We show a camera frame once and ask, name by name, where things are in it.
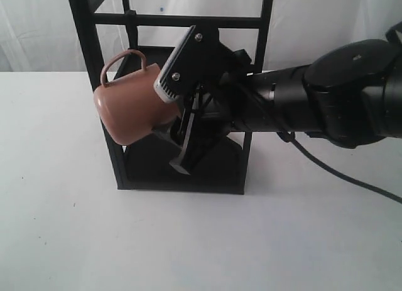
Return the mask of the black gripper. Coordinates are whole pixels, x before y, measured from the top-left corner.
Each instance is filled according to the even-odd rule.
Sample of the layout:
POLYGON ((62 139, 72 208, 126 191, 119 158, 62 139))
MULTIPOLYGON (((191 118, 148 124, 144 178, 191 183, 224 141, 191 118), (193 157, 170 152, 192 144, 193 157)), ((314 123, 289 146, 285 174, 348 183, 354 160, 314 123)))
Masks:
POLYGON ((153 87, 163 102, 176 101, 180 115, 151 131, 179 151, 169 162, 178 173, 190 175, 229 133, 237 99, 224 92, 226 79, 250 63, 245 51, 219 42, 218 28, 210 25, 192 25, 173 49, 153 87))

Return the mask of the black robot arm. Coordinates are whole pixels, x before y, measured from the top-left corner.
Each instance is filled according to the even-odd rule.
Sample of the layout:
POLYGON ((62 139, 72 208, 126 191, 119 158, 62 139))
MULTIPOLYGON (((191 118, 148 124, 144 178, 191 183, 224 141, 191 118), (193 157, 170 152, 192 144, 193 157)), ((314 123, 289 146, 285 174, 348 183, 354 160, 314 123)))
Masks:
POLYGON ((181 149, 172 162, 188 173, 231 132, 296 132, 348 149, 401 137, 401 25, 385 39, 332 50, 310 65, 251 74, 244 50, 220 42, 213 26, 191 26, 154 83, 180 118, 170 139, 181 149))

